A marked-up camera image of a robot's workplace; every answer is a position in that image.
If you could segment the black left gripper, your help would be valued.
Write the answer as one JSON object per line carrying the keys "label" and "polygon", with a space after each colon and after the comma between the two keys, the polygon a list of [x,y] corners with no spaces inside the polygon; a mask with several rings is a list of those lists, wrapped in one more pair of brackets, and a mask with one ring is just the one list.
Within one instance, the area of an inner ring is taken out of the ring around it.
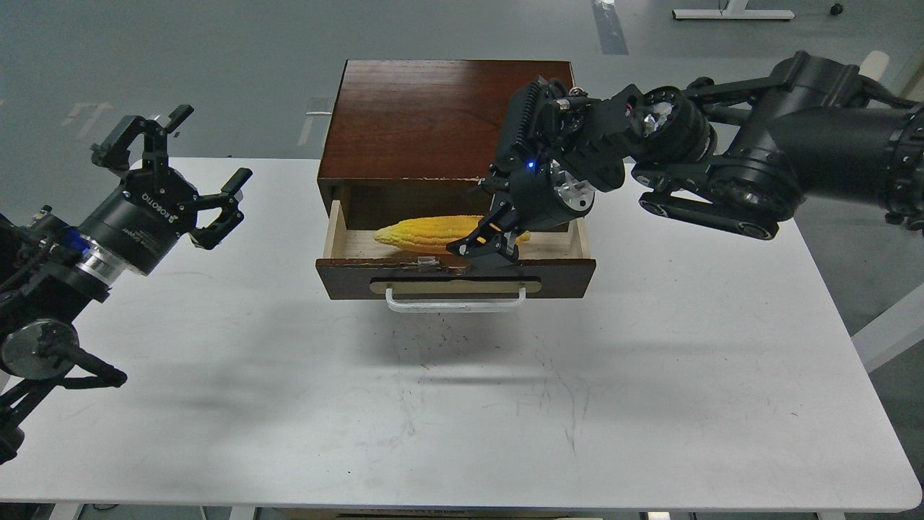
{"label": "black left gripper", "polygon": [[[122,181],[78,231],[139,275],[149,275],[189,231],[195,247],[212,250],[244,220],[240,199],[252,177],[250,168],[238,168],[218,194],[202,196],[178,171],[170,171],[167,138],[193,112],[191,105],[179,105],[164,126],[143,116],[125,116],[102,144],[90,146],[92,164]],[[142,169],[130,171],[129,148],[138,137],[143,138]],[[185,203],[194,213],[220,213],[208,226],[194,228],[196,215],[179,209]]]}

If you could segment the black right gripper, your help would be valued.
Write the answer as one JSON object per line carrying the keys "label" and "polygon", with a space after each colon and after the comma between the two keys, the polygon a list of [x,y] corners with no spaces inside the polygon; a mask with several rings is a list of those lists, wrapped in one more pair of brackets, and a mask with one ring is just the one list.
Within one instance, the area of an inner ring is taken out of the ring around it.
{"label": "black right gripper", "polygon": [[475,269],[511,267],[520,259],[519,234],[545,231],[590,213],[596,191],[557,161],[504,172],[489,165],[485,185],[494,197],[485,216],[452,216],[449,230],[456,239],[445,250],[469,256]]}

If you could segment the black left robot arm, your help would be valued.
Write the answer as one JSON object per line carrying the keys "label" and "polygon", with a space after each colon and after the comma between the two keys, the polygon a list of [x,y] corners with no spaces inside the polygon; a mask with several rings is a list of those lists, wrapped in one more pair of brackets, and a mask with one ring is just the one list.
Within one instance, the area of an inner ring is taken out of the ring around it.
{"label": "black left robot arm", "polygon": [[2,371],[19,383],[2,394],[1,457],[17,456],[21,423],[53,389],[118,388],[126,373],[86,352],[74,320],[103,302],[125,271],[149,275],[185,235],[211,250],[244,220],[240,168],[217,194],[200,194],[169,164],[167,141],[191,115],[179,105],[168,122],[125,116],[92,162],[119,177],[118,187],[79,224],[49,205],[26,226],[2,220]]}

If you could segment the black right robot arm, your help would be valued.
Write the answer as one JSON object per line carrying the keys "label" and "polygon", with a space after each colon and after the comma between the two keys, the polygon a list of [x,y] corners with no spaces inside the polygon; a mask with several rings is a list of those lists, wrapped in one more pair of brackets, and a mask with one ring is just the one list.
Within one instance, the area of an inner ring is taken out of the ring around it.
{"label": "black right robot arm", "polygon": [[608,99],[535,78],[510,99],[481,186],[489,211],[448,251],[477,269],[518,262],[517,239],[584,217],[624,159],[651,214],[768,241],[806,197],[878,205],[922,228],[922,103],[799,51],[764,78]]}

